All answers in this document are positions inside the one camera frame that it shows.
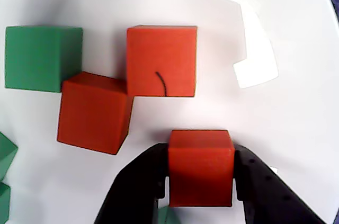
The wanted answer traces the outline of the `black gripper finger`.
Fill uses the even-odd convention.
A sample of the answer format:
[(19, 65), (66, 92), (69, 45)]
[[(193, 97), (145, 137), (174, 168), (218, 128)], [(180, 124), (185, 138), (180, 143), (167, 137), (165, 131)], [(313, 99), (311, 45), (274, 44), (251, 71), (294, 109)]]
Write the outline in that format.
[(168, 144), (146, 149), (118, 173), (94, 222), (158, 223), (168, 176)]
[(234, 179), (246, 223), (324, 223), (264, 161), (239, 144)]

